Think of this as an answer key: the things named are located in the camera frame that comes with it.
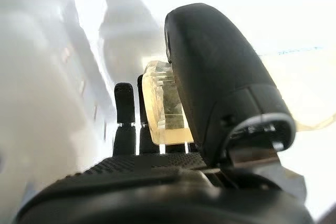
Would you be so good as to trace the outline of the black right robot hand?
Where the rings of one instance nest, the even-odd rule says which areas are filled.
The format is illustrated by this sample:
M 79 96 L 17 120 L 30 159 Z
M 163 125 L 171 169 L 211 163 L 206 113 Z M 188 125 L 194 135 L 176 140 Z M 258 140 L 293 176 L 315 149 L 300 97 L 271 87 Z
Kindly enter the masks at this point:
M 197 152 L 113 156 L 45 188 L 17 223 L 313 223 L 278 153 L 296 123 L 239 29 L 202 3 L 165 18 L 167 58 Z

